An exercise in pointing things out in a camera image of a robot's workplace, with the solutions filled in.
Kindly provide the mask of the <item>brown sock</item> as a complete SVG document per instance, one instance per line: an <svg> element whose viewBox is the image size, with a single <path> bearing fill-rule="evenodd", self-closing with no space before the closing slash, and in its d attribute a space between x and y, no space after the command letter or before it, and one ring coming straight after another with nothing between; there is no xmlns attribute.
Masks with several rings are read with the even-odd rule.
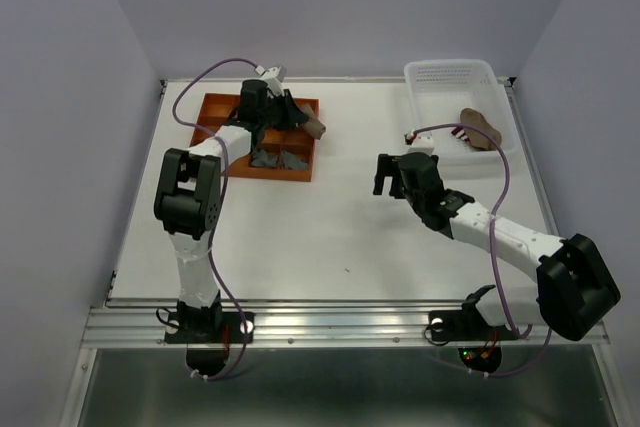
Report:
<svg viewBox="0 0 640 427"><path fill-rule="evenodd" d="M302 124L304 131L315 140L320 140L326 132L326 126L320 121L309 104L302 105L300 111L308 117L308 120Z"/></svg>
<svg viewBox="0 0 640 427"><path fill-rule="evenodd" d="M502 135L485 118L474 109L465 108L460 113L460 123L468 143L476 150L496 151L502 144Z"/></svg>

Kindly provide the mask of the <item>grey sock pair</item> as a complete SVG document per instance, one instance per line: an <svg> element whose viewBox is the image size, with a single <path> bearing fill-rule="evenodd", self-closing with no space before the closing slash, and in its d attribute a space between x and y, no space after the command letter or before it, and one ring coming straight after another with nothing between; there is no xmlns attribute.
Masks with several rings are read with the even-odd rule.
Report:
<svg viewBox="0 0 640 427"><path fill-rule="evenodd" d="M279 154L269 152L264 149L257 149L251 154L250 166L263 169L277 169L279 165Z"/></svg>

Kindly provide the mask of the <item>dark grey sock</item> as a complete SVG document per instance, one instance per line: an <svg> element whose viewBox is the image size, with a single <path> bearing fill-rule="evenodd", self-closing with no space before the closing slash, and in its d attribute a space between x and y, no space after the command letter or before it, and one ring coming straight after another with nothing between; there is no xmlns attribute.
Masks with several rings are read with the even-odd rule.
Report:
<svg viewBox="0 0 640 427"><path fill-rule="evenodd" d="M308 169L307 161L288 151L280 153L280 164L284 170L306 171Z"/></svg>

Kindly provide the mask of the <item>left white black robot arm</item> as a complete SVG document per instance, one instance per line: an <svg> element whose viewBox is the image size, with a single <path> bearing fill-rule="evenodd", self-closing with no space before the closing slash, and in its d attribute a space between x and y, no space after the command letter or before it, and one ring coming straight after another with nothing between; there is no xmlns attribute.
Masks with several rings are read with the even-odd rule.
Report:
<svg viewBox="0 0 640 427"><path fill-rule="evenodd" d="M294 131L314 124L272 72L243 81L239 99L220 125L195 125L204 139L163 157L153 213L174 249L179 296L176 308L157 316L170 344L220 341L229 324L221 284L211 262L212 236L232 164L256 153L268 130Z"/></svg>

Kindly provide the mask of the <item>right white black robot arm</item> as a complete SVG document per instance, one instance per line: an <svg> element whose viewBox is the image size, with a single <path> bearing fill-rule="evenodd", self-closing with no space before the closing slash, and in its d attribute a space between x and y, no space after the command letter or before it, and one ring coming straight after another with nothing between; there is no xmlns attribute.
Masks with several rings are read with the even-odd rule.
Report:
<svg viewBox="0 0 640 427"><path fill-rule="evenodd" d="M386 182L390 196L407 201L427 228L489 252L533 282L515 289L509 308L502 305L497 283L491 283L469 294L460 307L435 312L434 341L482 340L492 330L501 340L514 340L513 325L546 326L564 339L579 341L620 301L591 239L538 233L492 214L473 197L444 186L437 156L379 155L374 194L381 194Z"/></svg>

